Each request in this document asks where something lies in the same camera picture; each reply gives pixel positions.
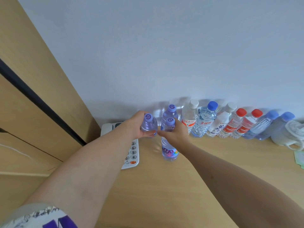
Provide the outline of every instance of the person's left hand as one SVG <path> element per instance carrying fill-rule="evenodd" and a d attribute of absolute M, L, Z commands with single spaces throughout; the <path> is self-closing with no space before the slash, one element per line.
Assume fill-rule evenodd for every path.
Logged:
<path fill-rule="evenodd" d="M 143 117 L 148 112 L 146 111 L 137 111 L 132 118 L 125 121 L 125 123 L 128 125 L 128 128 L 131 129 L 131 132 L 134 134 L 134 139 L 141 138 L 141 137 L 154 137 L 155 130 L 151 131 L 142 131 L 140 129 L 140 126 L 143 122 Z"/>

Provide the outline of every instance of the person's left arm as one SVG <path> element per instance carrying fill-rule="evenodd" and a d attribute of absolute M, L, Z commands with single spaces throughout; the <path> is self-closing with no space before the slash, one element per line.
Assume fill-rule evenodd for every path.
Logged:
<path fill-rule="evenodd" d="M 94 227 L 131 142 L 155 133 L 140 130 L 145 113 L 138 111 L 74 153 L 24 204 L 48 203 L 64 211 L 78 227 Z"/>

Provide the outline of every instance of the person's right hand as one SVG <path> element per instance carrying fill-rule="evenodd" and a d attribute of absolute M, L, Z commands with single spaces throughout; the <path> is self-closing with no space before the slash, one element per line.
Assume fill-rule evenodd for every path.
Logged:
<path fill-rule="evenodd" d="M 165 132 L 164 130 L 157 131 L 159 136 L 165 137 L 168 142 L 176 149 L 180 144 L 189 141 L 188 129 L 178 119 L 175 119 L 175 128 L 172 132 Z"/>

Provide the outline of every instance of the person's right arm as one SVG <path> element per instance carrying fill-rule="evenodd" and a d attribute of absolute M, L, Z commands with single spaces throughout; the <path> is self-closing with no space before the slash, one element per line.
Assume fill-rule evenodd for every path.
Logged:
<path fill-rule="evenodd" d="M 188 130 L 175 121 L 173 132 L 158 131 L 194 166 L 209 190 L 239 227 L 304 227 L 304 210 L 283 192 L 191 144 Z"/>

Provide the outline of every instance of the bottle with red cap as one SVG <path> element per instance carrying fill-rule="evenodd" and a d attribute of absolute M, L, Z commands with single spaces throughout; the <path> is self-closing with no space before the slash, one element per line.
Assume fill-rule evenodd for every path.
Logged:
<path fill-rule="evenodd" d="M 233 115 L 226 125 L 224 129 L 222 129 L 217 135 L 220 138 L 226 138 L 228 137 L 236 128 L 239 127 L 240 124 L 242 124 L 243 117 L 247 114 L 247 111 L 243 108 L 239 108 Z"/>
<path fill-rule="evenodd" d="M 243 118 L 242 124 L 234 130 L 229 136 L 237 139 L 250 130 L 256 123 L 260 116 L 263 115 L 263 112 L 259 109 L 254 109 L 251 112 L 251 115 Z"/>

